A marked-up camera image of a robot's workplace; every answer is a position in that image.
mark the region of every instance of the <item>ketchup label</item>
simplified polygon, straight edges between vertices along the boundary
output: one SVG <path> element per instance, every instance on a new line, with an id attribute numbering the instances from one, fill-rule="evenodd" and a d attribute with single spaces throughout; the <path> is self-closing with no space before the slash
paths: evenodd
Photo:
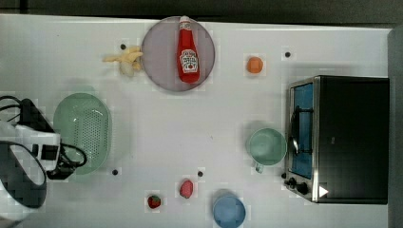
<path id="1" fill-rule="evenodd" d="M 195 51 L 192 49 L 183 50 L 180 59 L 183 73 L 198 71 L 198 57 Z"/>

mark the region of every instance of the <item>toaster oven window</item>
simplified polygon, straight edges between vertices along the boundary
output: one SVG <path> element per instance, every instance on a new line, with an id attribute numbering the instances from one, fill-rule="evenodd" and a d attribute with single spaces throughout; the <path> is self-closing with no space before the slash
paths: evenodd
<path id="1" fill-rule="evenodd" d="M 313 84 L 301 85 L 294 88 L 294 110 L 312 109 L 314 107 Z M 292 156 L 291 172 L 310 179 L 312 176 L 312 119 L 313 112 L 299 112 L 297 150 Z"/>

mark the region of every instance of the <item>mint green bowl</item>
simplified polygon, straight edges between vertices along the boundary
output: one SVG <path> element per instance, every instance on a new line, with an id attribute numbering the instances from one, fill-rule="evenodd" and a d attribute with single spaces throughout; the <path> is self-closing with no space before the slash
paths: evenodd
<path id="1" fill-rule="evenodd" d="M 252 135 L 246 149 L 256 162 L 256 171 L 262 173 L 264 165 L 277 164 L 285 157 L 287 142 L 278 131 L 263 128 Z"/>
<path id="2" fill-rule="evenodd" d="M 53 127 L 63 143 L 75 145 L 86 153 L 87 162 L 76 169 L 76 174 L 91 173 L 106 160 L 111 119 L 106 105 L 95 96 L 75 93 L 66 97 L 56 108 Z M 66 153 L 72 160 L 82 157 L 74 149 L 66 148 Z"/>

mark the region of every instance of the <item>toaster oven knob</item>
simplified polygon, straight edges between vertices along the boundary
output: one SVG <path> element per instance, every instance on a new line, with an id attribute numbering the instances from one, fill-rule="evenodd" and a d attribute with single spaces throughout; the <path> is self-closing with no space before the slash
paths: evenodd
<path id="1" fill-rule="evenodd" d="M 297 191 L 302 195 L 306 195 L 308 193 L 308 185 L 306 183 L 297 184 Z"/>
<path id="2" fill-rule="evenodd" d="M 284 183 L 290 186 L 291 189 L 296 187 L 297 181 L 294 178 L 290 178 L 289 180 L 285 180 Z"/>

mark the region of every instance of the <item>ketchup bottle cap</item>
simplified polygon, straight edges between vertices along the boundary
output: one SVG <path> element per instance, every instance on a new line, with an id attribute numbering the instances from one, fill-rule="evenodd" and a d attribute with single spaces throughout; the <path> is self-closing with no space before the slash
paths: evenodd
<path id="1" fill-rule="evenodd" d="M 179 20 L 179 23 L 181 22 L 190 22 L 190 19 L 188 16 L 182 16 L 181 19 Z"/>

